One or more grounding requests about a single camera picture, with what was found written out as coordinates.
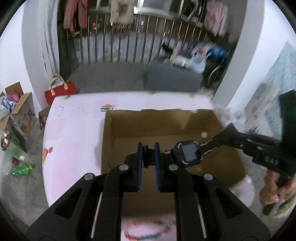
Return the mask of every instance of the green plastic bottle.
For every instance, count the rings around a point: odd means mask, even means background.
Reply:
[[[19,164],[18,166],[13,166],[11,169],[11,174],[15,177],[26,177],[31,173],[34,165],[29,165],[27,162]]]

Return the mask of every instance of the brown cardboard box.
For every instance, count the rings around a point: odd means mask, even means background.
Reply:
[[[102,174],[122,164],[128,154],[135,153],[138,142],[150,148],[159,142],[161,150],[170,150],[179,141],[208,141],[222,130],[223,126],[211,110],[194,113],[185,110],[107,111],[102,144]],[[207,132],[208,137],[202,138],[202,132]],[[211,173],[227,187],[245,176],[237,151],[225,146],[205,156],[200,165],[187,170],[198,175]],[[123,216],[150,216],[175,211],[174,194],[157,191],[154,167],[143,168],[141,183],[138,193],[124,194]]]
[[[43,130],[45,128],[46,121],[44,121],[44,118],[48,116],[50,108],[51,108],[51,105],[38,113],[40,130]]]
[[[6,124],[10,118],[16,130],[27,139],[36,121],[35,113],[28,103],[28,98],[32,93],[24,93],[20,82],[5,88],[6,93],[11,93],[13,91],[20,96],[20,99],[13,108],[10,116],[6,116],[0,120],[0,130],[6,128]]]

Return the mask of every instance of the red handbag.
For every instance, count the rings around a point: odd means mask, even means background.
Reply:
[[[51,88],[50,90],[44,92],[48,105],[51,105],[53,103],[56,96],[77,94],[74,83],[72,81],[65,83],[64,79],[58,74],[54,75],[54,78],[50,81],[50,86],[57,79],[61,79],[64,84],[62,86],[56,87],[54,89]]]

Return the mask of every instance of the watch face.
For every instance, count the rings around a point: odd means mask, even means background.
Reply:
[[[193,161],[196,159],[195,152],[197,151],[194,143],[183,144],[182,150],[185,156],[186,161]]]

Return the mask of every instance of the silver bolt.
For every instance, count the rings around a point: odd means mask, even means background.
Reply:
[[[211,181],[213,179],[213,175],[207,173],[204,175],[204,179],[208,180],[208,181]]]
[[[175,165],[175,164],[172,164],[172,165],[169,166],[169,169],[170,169],[171,171],[176,171],[176,170],[178,170],[178,166]]]
[[[122,165],[119,166],[119,169],[121,171],[126,171],[128,169],[128,165],[127,164],[122,164]]]
[[[94,177],[94,175],[92,173],[86,173],[84,175],[85,180],[91,180],[91,179],[93,179],[93,177]]]

